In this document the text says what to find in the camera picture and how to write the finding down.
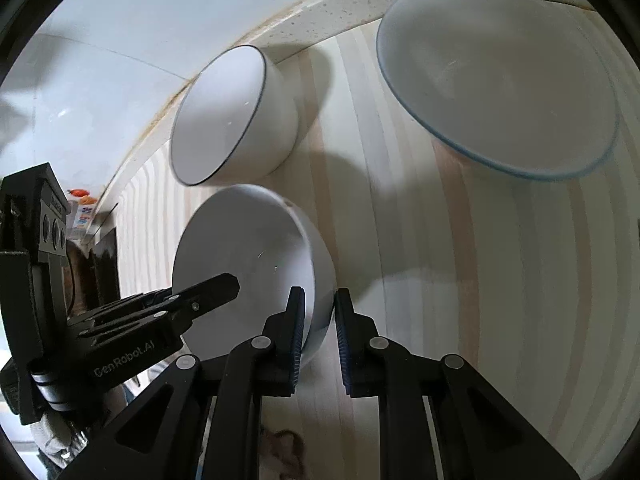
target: black cable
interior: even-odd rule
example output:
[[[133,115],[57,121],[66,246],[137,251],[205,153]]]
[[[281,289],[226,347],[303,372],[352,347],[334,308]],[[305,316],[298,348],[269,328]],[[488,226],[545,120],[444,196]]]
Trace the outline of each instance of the black cable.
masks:
[[[69,247],[69,242],[66,242],[66,248],[65,248],[66,260],[69,263],[69,273],[71,273],[71,302],[69,303],[69,306],[66,308],[67,317],[71,313],[71,310],[73,309],[74,304],[76,303],[76,278],[74,277],[74,268],[71,265],[71,258],[69,257],[68,247]]]

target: large white bowl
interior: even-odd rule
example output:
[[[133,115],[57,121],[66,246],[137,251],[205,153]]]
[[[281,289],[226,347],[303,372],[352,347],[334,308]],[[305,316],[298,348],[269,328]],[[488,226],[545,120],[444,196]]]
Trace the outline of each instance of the large white bowl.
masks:
[[[302,364],[320,348],[331,321],[335,271],[318,230],[291,202],[261,186],[220,190],[194,213],[174,260],[178,293],[221,272],[240,283],[235,300],[197,318],[184,333],[201,360],[229,353],[262,333],[287,306],[289,289],[305,291]]]
[[[404,108],[498,170],[578,176],[604,160],[616,138],[606,68],[572,17],[543,0],[398,0],[376,47]]]
[[[237,46],[213,60],[182,100],[171,166],[187,186],[252,182],[287,158],[297,131],[282,74],[258,48]]]

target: silver screw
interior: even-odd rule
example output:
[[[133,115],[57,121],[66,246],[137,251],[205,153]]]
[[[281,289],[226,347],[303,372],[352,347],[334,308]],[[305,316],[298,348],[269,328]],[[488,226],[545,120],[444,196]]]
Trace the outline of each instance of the silver screw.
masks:
[[[258,348],[258,349],[268,348],[270,344],[271,344],[271,339],[269,339],[265,335],[259,335],[251,339],[251,346],[254,348]]]
[[[180,368],[180,370],[188,370],[189,368],[193,368],[195,364],[196,358],[192,355],[182,355],[175,361],[175,365]]]
[[[389,341],[384,337],[375,336],[369,340],[369,346],[371,348],[375,348],[376,350],[384,350],[389,346]]]
[[[465,365],[465,360],[458,354],[449,354],[444,357],[444,364],[454,370],[459,370]]]

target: white bowl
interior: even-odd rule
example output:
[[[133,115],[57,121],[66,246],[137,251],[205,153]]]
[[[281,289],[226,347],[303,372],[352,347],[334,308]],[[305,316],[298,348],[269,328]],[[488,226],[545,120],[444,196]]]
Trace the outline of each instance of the white bowl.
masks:
[[[171,166],[187,186],[252,182],[287,158],[297,130],[279,70],[254,46],[237,46],[213,60],[182,100]]]
[[[230,272],[240,283],[235,300],[197,318],[184,333],[200,359],[229,353],[262,333],[264,321],[287,306],[289,289],[305,291],[302,364],[320,348],[331,321],[335,271],[309,218],[261,186],[220,190],[189,221],[174,260],[173,290]]]
[[[558,180],[612,148],[609,74],[572,17],[543,0],[398,0],[376,47],[402,106],[483,164]]]

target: bowl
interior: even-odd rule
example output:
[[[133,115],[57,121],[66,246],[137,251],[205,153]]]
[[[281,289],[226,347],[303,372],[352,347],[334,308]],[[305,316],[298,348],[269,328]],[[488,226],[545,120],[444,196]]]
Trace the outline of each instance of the bowl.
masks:
[[[297,130],[282,74],[258,48],[236,46],[214,59],[182,100],[171,167],[187,186],[252,182],[287,158]]]
[[[289,290],[305,291],[302,365],[318,351],[331,321],[335,271],[318,230],[297,206],[250,184],[226,187],[204,202],[180,238],[175,293],[230,272],[235,300],[194,320],[184,333],[201,360],[229,353],[262,333],[265,320],[287,306]]]
[[[402,106],[492,168],[539,180],[580,176],[616,139],[606,67],[577,22],[543,0],[398,0],[376,50]]]

